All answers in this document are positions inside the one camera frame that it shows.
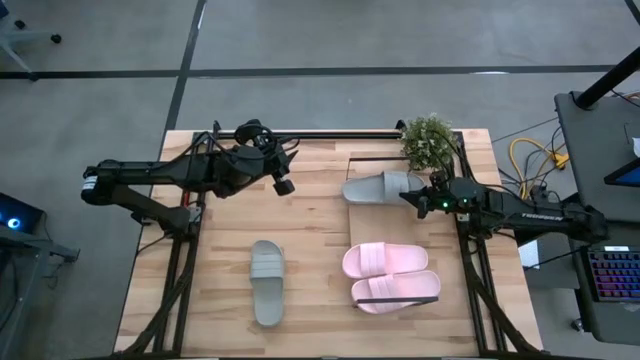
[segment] slide sandal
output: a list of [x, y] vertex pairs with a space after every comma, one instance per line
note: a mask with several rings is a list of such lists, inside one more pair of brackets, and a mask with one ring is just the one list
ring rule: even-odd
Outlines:
[[342, 270], [352, 279], [364, 279], [424, 270], [428, 262], [427, 250], [422, 246], [364, 243], [344, 254]]
[[[424, 270], [408, 274], [379, 276], [357, 281], [351, 288], [353, 301], [364, 299], [423, 298], [440, 294], [440, 279], [433, 271]], [[369, 314], [385, 314], [417, 304], [418, 302], [388, 302], [357, 306]]]
[[424, 181], [415, 174], [384, 171], [380, 175], [348, 180], [342, 186], [342, 195], [349, 204], [407, 205], [398, 194], [423, 187]]
[[258, 324], [276, 326], [284, 312], [284, 257], [278, 245], [260, 240], [251, 248], [253, 311]]

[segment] wooden tabletop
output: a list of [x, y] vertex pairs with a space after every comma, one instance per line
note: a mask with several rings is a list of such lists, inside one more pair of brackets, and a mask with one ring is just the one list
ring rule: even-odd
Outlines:
[[[499, 184], [488, 131], [462, 133], [478, 181]], [[162, 160], [189, 146], [192, 134], [168, 132]], [[354, 231], [366, 233], [368, 230], [357, 229], [368, 227], [362, 217], [354, 220], [341, 186], [347, 177], [406, 169], [406, 164], [349, 164], [349, 158], [398, 156], [400, 148], [397, 140], [302, 140], [291, 164], [289, 178], [296, 187], [293, 194], [278, 197], [270, 177], [225, 200], [208, 194], [182, 355], [477, 355], [453, 215], [430, 213], [419, 225], [423, 231], [417, 242], [429, 253], [428, 269], [442, 281], [440, 301], [385, 315], [370, 315], [352, 307], [353, 282], [342, 273], [341, 260]], [[152, 191], [154, 199], [168, 206], [179, 204], [180, 194], [174, 186], [156, 186]], [[410, 210], [406, 208], [407, 214], [415, 216]], [[376, 226], [373, 220], [370, 228]], [[161, 235], [157, 227], [145, 229], [140, 246]], [[280, 245], [286, 260], [285, 314], [281, 324], [270, 329], [261, 328], [254, 320], [249, 282], [250, 248], [261, 239]], [[115, 350], [131, 344], [158, 309], [170, 248], [170, 240], [161, 241], [136, 259]], [[495, 236], [487, 248], [501, 307], [525, 338], [541, 348], [515, 242]], [[493, 344], [486, 308], [483, 318]], [[173, 338], [173, 321], [170, 318], [168, 344]]]

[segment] green plant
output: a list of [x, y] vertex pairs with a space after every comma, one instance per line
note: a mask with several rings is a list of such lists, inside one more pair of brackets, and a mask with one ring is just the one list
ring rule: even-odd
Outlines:
[[436, 114], [410, 120], [400, 141], [403, 144], [403, 155], [409, 158], [409, 167], [416, 171], [426, 168], [442, 169], [453, 155], [453, 149], [447, 141], [456, 143], [449, 124]]

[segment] concrete floor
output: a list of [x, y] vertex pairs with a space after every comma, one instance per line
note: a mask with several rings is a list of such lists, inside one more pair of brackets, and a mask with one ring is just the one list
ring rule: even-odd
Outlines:
[[[8, 0], [33, 29], [63, 43], [20, 47], [40, 71], [177, 70], [196, 0]], [[209, 0], [192, 68], [502, 66], [613, 64], [638, 44], [622, 0], [319, 1]], [[17, 68], [0, 57], [0, 71]], [[454, 127], [499, 139], [555, 116], [553, 96], [601, 73], [189, 79], [178, 129], [225, 128], [259, 118], [272, 128], [389, 128], [437, 112]], [[80, 200], [82, 172], [105, 158], [155, 159], [175, 78], [0, 80], [0, 191], [50, 214], [60, 243], [80, 247], [58, 287], [43, 286], [25, 359], [105, 355], [113, 347], [140, 232], [128, 213]], [[619, 91], [640, 89], [640, 77]], [[547, 143], [557, 121], [528, 130]], [[509, 141], [494, 144], [514, 173]], [[518, 148], [519, 163], [530, 151]], [[570, 167], [550, 187], [575, 191]], [[568, 327], [573, 295], [531, 289], [545, 348], [553, 354], [637, 358]]]

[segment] keyboard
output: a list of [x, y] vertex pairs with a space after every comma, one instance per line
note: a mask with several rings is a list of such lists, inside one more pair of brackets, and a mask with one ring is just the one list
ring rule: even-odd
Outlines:
[[605, 248], [585, 254], [596, 300], [640, 302], [640, 250], [607, 251]]

